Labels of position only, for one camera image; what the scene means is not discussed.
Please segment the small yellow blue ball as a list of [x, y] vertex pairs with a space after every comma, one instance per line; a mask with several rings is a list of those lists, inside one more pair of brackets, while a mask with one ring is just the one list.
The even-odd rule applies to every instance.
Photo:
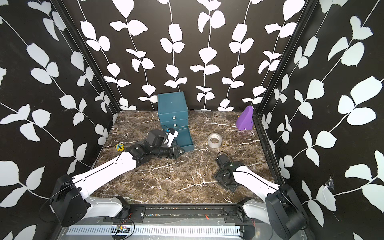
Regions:
[[116, 148], [116, 150], [117, 150], [118, 152], [123, 152], [123, 151], [125, 150], [124, 145], [121, 144], [121, 143], [117, 144], [117, 145], [115, 146], [115, 148]]

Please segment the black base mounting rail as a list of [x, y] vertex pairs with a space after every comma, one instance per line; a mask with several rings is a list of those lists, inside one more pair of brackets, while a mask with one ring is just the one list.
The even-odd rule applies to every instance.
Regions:
[[80, 219], [102, 217], [107, 222], [116, 223], [120, 220], [130, 219], [135, 223], [142, 223], [145, 217], [204, 217], [224, 218], [226, 223], [247, 223], [251, 219], [266, 224], [289, 224], [306, 225], [308, 216], [304, 209], [299, 206], [287, 205], [281, 202], [260, 203], [247, 200], [239, 204], [213, 204], [213, 205], [123, 205], [102, 206], [101, 204], [88, 206], [87, 213], [82, 216], [72, 213], [70, 218], [63, 223], [64, 227], [71, 226]]

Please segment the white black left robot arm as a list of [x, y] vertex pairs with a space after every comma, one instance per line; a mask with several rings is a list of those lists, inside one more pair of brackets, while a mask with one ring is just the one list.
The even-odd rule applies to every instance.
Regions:
[[157, 158], [177, 159], [186, 151], [174, 143], [179, 132], [151, 130], [147, 138], [127, 148], [112, 160], [85, 173], [58, 178], [49, 205], [62, 227], [93, 217], [125, 218], [131, 206], [123, 197], [94, 198], [92, 194], [120, 175]]

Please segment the teal three-drawer cabinet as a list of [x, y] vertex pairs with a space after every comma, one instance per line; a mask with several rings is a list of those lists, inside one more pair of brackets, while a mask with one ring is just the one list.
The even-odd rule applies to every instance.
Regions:
[[158, 116], [163, 130], [178, 132], [173, 144], [192, 152], [195, 148], [189, 129], [189, 112], [183, 92], [158, 95]]

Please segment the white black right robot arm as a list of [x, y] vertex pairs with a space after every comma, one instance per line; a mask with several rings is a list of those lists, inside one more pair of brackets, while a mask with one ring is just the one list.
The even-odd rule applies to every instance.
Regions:
[[219, 170], [215, 179], [222, 188], [233, 193], [244, 186], [262, 200], [260, 203], [247, 198], [239, 202], [236, 215], [240, 221], [261, 221], [271, 227], [272, 237], [277, 235], [282, 240], [289, 240], [309, 226], [309, 217], [292, 187], [264, 179], [242, 162], [233, 162], [224, 152], [217, 155], [216, 163]]

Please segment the clear tape roll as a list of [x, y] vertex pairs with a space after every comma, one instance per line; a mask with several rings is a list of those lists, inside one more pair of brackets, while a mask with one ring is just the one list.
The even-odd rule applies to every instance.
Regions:
[[218, 133], [211, 133], [208, 136], [208, 146], [213, 149], [218, 149], [222, 145], [223, 138]]

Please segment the purple wedge-shaped object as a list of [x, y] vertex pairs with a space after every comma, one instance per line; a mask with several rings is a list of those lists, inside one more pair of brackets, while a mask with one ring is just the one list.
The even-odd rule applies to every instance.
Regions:
[[247, 106], [236, 121], [236, 127], [239, 131], [252, 130], [253, 123], [253, 106]]

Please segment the white perforated rail strip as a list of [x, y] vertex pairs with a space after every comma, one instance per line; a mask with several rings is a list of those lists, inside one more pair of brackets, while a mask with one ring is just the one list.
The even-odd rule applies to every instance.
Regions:
[[170, 237], [241, 237], [239, 226], [160, 226], [74, 225], [68, 236], [170, 236]]

